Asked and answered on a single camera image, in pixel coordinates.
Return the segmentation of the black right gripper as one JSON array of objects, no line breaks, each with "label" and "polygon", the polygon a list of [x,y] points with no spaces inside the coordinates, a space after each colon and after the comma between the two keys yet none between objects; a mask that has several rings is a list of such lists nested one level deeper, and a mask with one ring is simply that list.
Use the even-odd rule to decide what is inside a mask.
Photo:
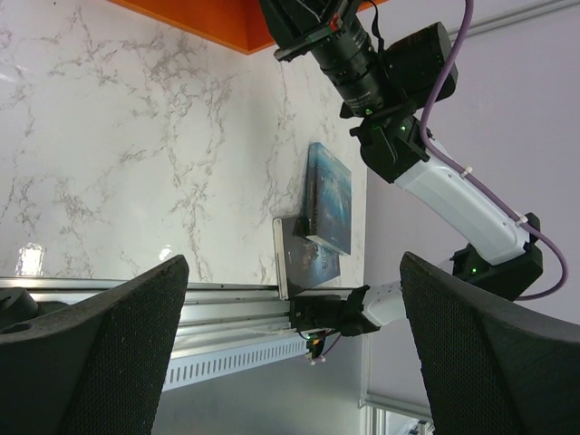
[{"label": "black right gripper", "polygon": [[274,57],[291,62],[342,36],[355,21],[361,1],[261,0],[267,30],[277,45]]}]

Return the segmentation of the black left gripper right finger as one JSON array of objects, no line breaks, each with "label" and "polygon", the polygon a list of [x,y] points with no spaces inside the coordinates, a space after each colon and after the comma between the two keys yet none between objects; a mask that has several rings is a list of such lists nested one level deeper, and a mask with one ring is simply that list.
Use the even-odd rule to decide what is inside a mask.
[{"label": "black left gripper right finger", "polygon": [[401,292],[438,434],[576,434],[579,327],[407,252]]}]

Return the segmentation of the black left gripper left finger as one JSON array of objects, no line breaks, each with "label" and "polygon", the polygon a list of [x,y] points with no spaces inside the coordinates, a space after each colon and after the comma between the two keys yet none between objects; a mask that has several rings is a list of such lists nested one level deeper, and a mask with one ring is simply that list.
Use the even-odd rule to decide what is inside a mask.
[{"label": "black left gripper left finger", "polygon": [[2,433],[151,433],[188,279],[178,255],[52,311],[2,289]]}]

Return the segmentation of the teal blue ocean book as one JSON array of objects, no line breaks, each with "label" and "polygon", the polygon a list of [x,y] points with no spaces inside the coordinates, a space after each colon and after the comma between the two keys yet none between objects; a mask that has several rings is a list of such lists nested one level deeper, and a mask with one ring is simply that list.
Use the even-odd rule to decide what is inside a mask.
[{"label": "teal blue ocean book", "polygon": [[352,252],[352,172],[322,143],[309,145],[294,234],[341,256]]}]

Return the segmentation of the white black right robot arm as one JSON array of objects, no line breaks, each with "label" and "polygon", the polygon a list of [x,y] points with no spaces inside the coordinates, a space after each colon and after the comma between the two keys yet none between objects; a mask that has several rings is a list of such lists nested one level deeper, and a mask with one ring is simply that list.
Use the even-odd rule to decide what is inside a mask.
[{"label": "white black right robot arm", "polygon": [[458,279],[509,301],[543,272],[539,221],[507,213],[435,141],[427,118],[455,92],[455,42],[434,23],[386,45],[377,26],[363,28],[356,1],[264,1],[260,8],[289,62],[311,54],[343,100],[340,115],[358,118],[350,133],[362,160],[383,180],[411,193],[467,239],[451,257]]}]

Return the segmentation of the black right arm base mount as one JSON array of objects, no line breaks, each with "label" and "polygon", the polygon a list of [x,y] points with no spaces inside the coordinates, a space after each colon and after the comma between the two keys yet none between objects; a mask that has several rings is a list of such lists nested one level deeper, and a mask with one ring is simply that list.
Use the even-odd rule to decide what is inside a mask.
[{"label": "black right arm base mount", "polygon": [[353,289],[346,299],[339,295],[299,296],[290,301],[290,323],[297,332],[330,329],[344,337],[380,330],[363,315],[363,298],[369,286]]}]

